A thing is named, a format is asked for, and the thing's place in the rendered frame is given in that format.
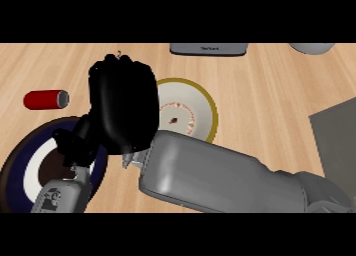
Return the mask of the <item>blue and white bowl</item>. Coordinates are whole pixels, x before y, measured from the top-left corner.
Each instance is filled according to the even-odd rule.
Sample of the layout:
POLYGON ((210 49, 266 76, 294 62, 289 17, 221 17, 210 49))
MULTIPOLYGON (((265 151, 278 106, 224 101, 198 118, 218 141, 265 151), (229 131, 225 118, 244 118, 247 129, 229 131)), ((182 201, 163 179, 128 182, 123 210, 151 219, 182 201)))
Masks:
MULTIPOLYGON (((57 128, 71 130, 79 117, 70 116, 42 124, 21 139, 9 152, 0 171, 0 212, 32 213, 38 193, 51 180, 74 178, 63 165, 63 155, 51 133, 57 128)), ((107 166, 107 158, 95 159, 89 168, 91 194, 97 192, 107 166)))

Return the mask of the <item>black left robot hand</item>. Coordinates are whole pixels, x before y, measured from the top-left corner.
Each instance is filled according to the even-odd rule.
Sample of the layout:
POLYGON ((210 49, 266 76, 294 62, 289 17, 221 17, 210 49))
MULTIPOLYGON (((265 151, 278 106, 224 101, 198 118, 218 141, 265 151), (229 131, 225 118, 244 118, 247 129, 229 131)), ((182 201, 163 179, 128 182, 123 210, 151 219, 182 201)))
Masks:
POLYGON ((63 155, 63 165, 66 167, 89 167, 95 159, 107 158, 88 114, 77 118, 71 130, 57 128, 51 136, 55 141, 57 152, 63 155))

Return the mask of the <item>white yellow-rimmed round placemat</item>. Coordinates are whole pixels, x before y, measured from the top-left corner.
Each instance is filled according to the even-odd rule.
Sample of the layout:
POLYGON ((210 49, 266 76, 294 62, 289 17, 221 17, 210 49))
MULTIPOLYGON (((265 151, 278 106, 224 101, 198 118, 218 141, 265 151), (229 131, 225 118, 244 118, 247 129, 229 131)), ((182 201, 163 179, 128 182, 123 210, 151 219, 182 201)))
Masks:
POLYGON ((218 127, 213 99, 203 87, 182 78, 157 81, 159 129, 212 142, 218 127))

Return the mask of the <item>dark grey flat panel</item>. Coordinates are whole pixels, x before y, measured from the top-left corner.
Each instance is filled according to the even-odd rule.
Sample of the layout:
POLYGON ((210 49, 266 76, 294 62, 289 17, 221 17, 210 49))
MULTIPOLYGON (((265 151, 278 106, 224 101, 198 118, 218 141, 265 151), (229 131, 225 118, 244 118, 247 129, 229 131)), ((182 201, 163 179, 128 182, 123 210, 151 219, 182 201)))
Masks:
POLYGON ((324 177, 345 192, 356 212, 356 97, 309 116, 324 177))

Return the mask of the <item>red can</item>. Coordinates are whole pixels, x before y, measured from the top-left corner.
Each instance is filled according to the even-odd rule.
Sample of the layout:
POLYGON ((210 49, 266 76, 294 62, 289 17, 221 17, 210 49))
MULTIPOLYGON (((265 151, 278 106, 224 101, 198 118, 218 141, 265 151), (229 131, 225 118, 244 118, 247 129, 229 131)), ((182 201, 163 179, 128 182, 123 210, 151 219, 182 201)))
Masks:
POLYGON ((23 97, 23 105, 29 110, 63 109, 69 104, 64 90, 29 91, 23 97))

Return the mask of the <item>grey flat appliance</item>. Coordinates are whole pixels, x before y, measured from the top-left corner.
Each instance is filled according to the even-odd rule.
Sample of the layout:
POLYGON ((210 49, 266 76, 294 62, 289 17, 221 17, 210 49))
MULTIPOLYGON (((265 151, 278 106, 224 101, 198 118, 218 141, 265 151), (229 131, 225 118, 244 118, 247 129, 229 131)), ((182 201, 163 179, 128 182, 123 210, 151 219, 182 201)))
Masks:
POLYGON ((246 43, 170 43, 169 52, 187 56, 243 56, 246 43))

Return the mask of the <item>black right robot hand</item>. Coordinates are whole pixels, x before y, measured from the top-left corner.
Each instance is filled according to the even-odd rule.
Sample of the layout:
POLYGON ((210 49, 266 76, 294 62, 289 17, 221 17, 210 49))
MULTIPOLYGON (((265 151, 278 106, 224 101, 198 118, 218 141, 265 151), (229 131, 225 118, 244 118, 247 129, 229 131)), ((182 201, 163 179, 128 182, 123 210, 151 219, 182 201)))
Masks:
POLYGON ((150 67, 107 54, 88 71, 89 115, 110 155, 148 148, 159 127, 159 97, 150 67))

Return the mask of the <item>pale grey round object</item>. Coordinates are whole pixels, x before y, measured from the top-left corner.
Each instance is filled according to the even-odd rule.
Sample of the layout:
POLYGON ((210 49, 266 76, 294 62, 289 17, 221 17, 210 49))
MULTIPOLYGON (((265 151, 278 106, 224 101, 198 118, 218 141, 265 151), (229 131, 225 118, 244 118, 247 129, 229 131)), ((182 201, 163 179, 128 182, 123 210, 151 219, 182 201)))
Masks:
POLYGON ((333 43, 290 43, 290 47, 300 53, 308 55, 324 54, 331 48, 333 43))

